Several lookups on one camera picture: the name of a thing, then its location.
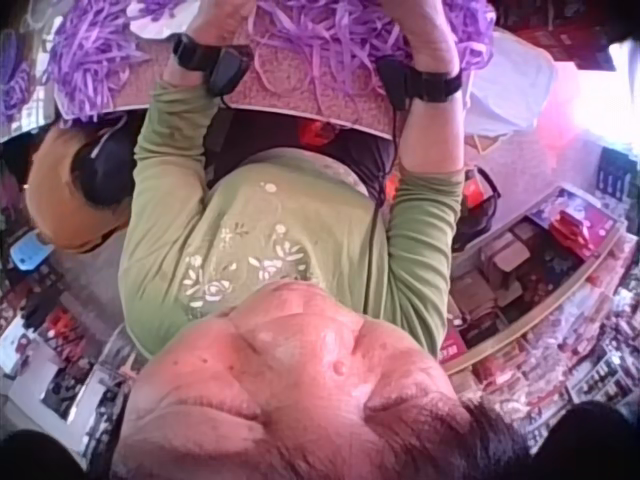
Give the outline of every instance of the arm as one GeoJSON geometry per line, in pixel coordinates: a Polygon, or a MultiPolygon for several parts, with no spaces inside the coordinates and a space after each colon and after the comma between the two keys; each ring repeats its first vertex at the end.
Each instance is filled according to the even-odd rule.
{"type": "MultiPolygon", "coordinates": [[[[203,0],[187,33],[200,44],[228,45],[245,21],[238,9],[251,1],[255,5],[255,0],[203,0]]],[[[151,348],[141,339],[155,338],[143,330],[158,328],[148,318],[182,314],[169,311],[175,308],[172,280],[205,210],[203,139],[218,102],[207,95],[201,73],[186,71],[171,59],[138,139],[119,286],[127,326],[143,351],[151,348]]]]}
{"type": "MultiPolygon", "coordinates": [[[[441,0],[386,3],[409,38],[416,68],[455,75],[460,62],[441,0]]],[[[414,100],[400,139],[385,314],[432,354],[446,331],[451,243],[462,195],[463,120],[461,93],[444,104],[414,100]]]]}

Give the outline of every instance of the white cloth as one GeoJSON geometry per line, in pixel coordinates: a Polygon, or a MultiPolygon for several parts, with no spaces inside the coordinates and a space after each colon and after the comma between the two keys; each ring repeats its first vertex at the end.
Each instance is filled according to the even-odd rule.
{"type": "Polygon", "coordinates": [[[494,56],[475,72],[467,135],[495,137],[535,127],[556,79],[551,56],[544,50],[496,30],[494,56]]]}

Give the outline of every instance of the green sweater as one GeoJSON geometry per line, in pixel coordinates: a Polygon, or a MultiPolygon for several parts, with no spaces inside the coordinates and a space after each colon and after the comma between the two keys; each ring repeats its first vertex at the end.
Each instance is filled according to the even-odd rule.
{"type": "Polygon", "coordinates": [[[295,150],[245,165],[209,191],[203,137],[217,108],[203,88],[161,83],[138,140],[119,282],[127,328],[142,352],[153,356],[190,321],[290,278],[398,325],[435,354],[446,327],[462,175],[403,172],[386,229],[373,221],[368,197],[298,161],[295,150]]]}

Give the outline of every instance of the pink table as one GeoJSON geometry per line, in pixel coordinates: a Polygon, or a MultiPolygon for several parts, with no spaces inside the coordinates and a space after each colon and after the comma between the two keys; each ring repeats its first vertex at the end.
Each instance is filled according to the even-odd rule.
{"type": "MultiPolygon", "coordinates": [[[[171,42],[141,40],[140,49],[151,60],[132,68],[129,81],[116,98],[116,108],[119,110],[148,106],[153,85],[161,76],[171,54],[171,42]]],[[[310,71],[302,56],[272,47],[261,47],[256,51],[265,79],[279,93],[267,88],[256,69],[252,68],[234,94],[226,99],[229,105],[329,120],[334,124],[391,138],[392,110],[384,95],[372,90],[366,95],[350,96],[338,89],[321,86],[316,97],[312,86],[300,88],[310,71]]],[[[329,66],[322,65],[320,83],[330,84],[332,77],[329,66]]],[[[364,90],[368,82],[370,79],[363,72],[355,79],[354,90],[364,90]]]]}

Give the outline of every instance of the black watch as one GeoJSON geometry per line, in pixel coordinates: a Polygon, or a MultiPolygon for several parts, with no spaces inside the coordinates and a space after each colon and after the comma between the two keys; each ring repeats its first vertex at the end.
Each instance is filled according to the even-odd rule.
{"type": "Polygon", "coordinates": [[[192,72],[210,72],[220,59],[220,47],[201,45],[186,33],[178,35],[173,44],[173,56],[178,65],[192,72]]]}
{"type": "Polygon", "coordinates": [[[427,103],[446,103],[462,90],[462,71],[454,77],[420,72],[395,57],[380,58],[376,70],[391,105],[398,111],[407,110],[414,98],[427,103]]]}
{"type": "Polygon", "coordinates": [[[253,62],[253,51],[247,45],[201,45],[186,33],[176,39],[173,55],[185,70],[204,73],[207,92],[215,98],[233,93],[253,62]]]}

